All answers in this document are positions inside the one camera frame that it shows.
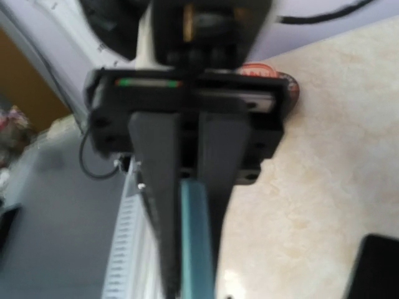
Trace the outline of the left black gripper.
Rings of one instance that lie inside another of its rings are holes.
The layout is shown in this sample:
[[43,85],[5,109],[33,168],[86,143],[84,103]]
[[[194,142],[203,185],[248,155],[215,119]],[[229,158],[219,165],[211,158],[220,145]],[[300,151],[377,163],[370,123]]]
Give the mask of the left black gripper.
[[[85,80],[85,102],[94,148],[104,157],[134,152],[128,133],[134,113],[181,113],[184,178],[196,173],[198,116],[210,112],[199,118],[199,180],[206,188],[216,273],[224,216],[236,179],[238,184],[252,184],[261,163],[273,156],[282,140],[289,106],[287,80],[212,72],[192,77],[182,70],[95,69]],[[248,116],[217,114],[231,113],[239,102],[245,104]]]

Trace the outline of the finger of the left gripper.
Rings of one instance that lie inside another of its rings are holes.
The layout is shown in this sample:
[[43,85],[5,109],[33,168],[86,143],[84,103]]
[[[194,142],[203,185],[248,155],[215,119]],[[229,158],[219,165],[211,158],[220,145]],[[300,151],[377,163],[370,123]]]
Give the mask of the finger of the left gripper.
[[158,242],[165,296],[177,296],[181,285],[179,124],[178,114],[136,112],[128,125]]

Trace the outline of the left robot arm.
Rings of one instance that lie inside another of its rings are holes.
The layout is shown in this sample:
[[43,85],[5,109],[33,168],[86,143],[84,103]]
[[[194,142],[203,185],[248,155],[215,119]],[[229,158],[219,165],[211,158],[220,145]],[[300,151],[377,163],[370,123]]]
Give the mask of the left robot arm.
[[78,1],[74,42],[134,68],[85,82],[85,137],[127,155],[155,234],[165,298],[214,298],[224,218],[237,185],[273,156],[295,102],[280,77],[241,75],[268,22],[314,25],[368,5],[277,16],[276,1]]

